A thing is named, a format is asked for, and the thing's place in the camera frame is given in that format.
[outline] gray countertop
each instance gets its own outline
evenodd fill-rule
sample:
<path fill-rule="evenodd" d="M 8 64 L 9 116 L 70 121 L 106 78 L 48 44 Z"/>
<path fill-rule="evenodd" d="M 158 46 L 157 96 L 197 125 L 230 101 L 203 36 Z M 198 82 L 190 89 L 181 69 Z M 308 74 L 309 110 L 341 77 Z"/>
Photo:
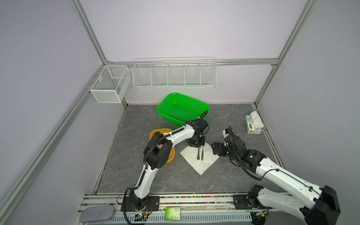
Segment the gray countertop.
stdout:
<path fill-rule="evenodd" d="M 98 193 L 123 193 L 127 187 L 134 187 L 143 168 L 143 150 L 149 141 L 151 131 L 159 128 L 172 130 L 179 125 L 165 120 L 156 111 L 156 105 L 130 105 L 126 111 L 120 131 L 115 140 Z M 275 162 L 267 139 L 260 135 L 247 134 L 244 118 L 253 110 L 250 104 L 210 105 L 206 121 L 210 125 L 205 135 L 206 142 L 223 142 L 222 131 L 229 125 L 248 149 L 256 149 Z M 175 146 L 175 157 L 156 174 L 151 193 L 180 192 L 248 192 L 255 184 L 270 190 L 283 189 L 267 179 L 256 181 L 241 168 L 235 167 L 227 157 L 220 157 L 203 175 L 199 175 L 181 156 L 187 147 L 185 141 Z"/>

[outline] black mounting plate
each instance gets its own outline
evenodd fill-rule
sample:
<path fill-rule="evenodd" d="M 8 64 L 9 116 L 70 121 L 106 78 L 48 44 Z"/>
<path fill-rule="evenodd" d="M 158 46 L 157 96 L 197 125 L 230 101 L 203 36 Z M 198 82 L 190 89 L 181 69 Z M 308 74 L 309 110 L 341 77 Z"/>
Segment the black mounting plate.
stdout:
<path fill-rule="evenodd" d="M 159 196 L 149 196 L 148 200 L 146 201 L 146 203 L 151 203 L 151 204 L 147 204 L 146 208 L 142 211 L 151 211 L 151 207 L 153 206 L 153 211 L 159 211 L 159 204 L 160 204 L 160 197 Z M 123 207 L 126 208 L 127 212 L 138 212 L 136 209 L 136 206 L 131 202 L 130 197 L 126 197 L 125 201 L 122 202 L 121 205 L 121 212 L 123 211 Z"/>
<path fill-rule="evenodd" d="M 236 210 L 248 210 L 248 209 L 252 209 L 249 205 L 248 205 L 248 200 L 246 199 L 247 195 L 246 194 L 235 194 L 233 195 L 234 198 L 234 206 Z M 266 209 L 265 206 L 260 206 L 258 209 L 262 210 L 262 209 Z"/>

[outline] yellow bin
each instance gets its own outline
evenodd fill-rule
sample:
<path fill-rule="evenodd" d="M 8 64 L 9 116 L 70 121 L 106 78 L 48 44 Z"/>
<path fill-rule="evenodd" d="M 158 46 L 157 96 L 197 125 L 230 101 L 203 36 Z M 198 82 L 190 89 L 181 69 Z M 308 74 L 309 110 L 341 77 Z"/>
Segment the yellow bin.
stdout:
<path fill-rule="evenodd" d="M 162 128 L 162 129 L 156 129 L 156 130 L 153 130 L 151 131 L 150 133 L 150 138 L 149 140 L 153 137 L 153 135 L 159 131 L 160 133 L 164 134 L 164 133 L 169 133 L 169 132 L 172 132 L 172 129 L 169 129 L 169 128 Z M 169 159 L 167 160 L 166 163 L 171 163 L 173 160 L 174 160 L 174 156 L 175 156 L 175 147 L 173 147 L 170 151 L 170 155 L 169 155 Z"/>

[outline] wire rack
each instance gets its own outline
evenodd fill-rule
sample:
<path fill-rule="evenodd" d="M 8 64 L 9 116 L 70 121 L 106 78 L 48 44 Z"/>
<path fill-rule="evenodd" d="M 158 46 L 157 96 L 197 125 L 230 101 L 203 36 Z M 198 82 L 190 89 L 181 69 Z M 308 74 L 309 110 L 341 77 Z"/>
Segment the wire rack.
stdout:
<path fill-rule="evenodd" d="M 130 80 L 127 66 L 105 66 L 90 91 L 99 103 L 121 103 Z"/>
<path fill-rule="evenodd" d="M 135 62 L 132 71 L 136 88 L 215 87 L 215 59 L 182 60 L 154 63 Z"/>

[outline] green plastic basket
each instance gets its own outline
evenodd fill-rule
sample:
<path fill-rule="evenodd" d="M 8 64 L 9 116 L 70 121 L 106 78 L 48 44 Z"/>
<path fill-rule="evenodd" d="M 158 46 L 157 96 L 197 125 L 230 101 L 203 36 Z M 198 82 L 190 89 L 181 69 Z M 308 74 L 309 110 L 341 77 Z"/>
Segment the green plastic basket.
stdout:
<path fill-rule="evenodd" d="M 180 126 L 184 125 L 184 121 L 197 119 L 204 111 L 210 111 L 208 104 L 179 93 L 169 94 L 157 107 L 157 112 L 164 119 Z"/>

